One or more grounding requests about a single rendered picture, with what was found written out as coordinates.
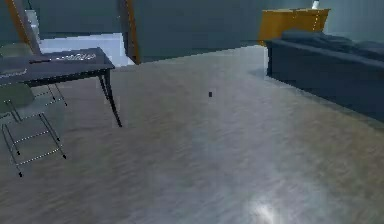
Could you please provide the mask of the yellow cabinet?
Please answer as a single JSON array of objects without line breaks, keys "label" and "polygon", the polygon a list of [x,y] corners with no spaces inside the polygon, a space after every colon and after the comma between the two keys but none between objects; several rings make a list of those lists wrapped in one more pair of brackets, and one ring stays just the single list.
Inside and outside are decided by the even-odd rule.
[{"label": "yellow cabinet", "polygon": [[276,9],[263,10],[258,43],[265,45],[266,40],[278,38],[289,29],[322,31],[329,9]]}]

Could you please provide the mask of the dark grey table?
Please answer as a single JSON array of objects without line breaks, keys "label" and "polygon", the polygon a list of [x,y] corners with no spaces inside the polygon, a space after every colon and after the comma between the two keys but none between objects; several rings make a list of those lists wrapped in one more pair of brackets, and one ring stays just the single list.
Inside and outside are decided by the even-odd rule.
[{"label": "dark grey table", "polygon": [[[104,53],[100,47],[88,49]],[[109,64],[64,63],[51,61],[46,54],[0,58],[0,86],[25,83],[37,87],[97,77],[118,126],[122,126],[111,88],[110,76],[115,66],[110,59]]]}]

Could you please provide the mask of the dark blue sofa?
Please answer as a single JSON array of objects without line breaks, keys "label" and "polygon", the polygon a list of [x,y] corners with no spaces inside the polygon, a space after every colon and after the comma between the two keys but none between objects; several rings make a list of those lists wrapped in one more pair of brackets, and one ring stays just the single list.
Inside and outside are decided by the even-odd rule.
[{"label": "dark blue sofa", "polygon": [[266,47],[269,77],[384,122],[384,43],[288,30]]}]

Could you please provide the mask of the green chair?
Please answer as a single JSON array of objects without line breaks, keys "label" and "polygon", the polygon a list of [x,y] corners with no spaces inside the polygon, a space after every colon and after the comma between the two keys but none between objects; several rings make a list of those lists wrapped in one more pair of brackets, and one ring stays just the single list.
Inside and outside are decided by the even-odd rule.
[{"label": "green chair", "polygon": [[[11,156],[12,164],[17,169],[20,177],[23,176],[21,166],[27,163],[41,159],[56,152],[60,152],[62,157],[66,159],[59,134],[53,128],[51,122],[45,115],[45,111],[48,109],[48,106],[58,102],[60,102],[58,97],[47,97],[46,93],[35,95],[32,88],[27,84],[16,83],[0,86],[0,133],[2,134],[7,150]],[[45,127],[45,130],[16,140],[12,135],[10,125],[12,123],[21,125],[23,122],[34,117],[39,118]],[[56,148],[31,159],[18,162],[14,155],[14,153],[20,154],[18,144],[25,140],[36,138],[45,134],[49,134],[51,136]]]}]

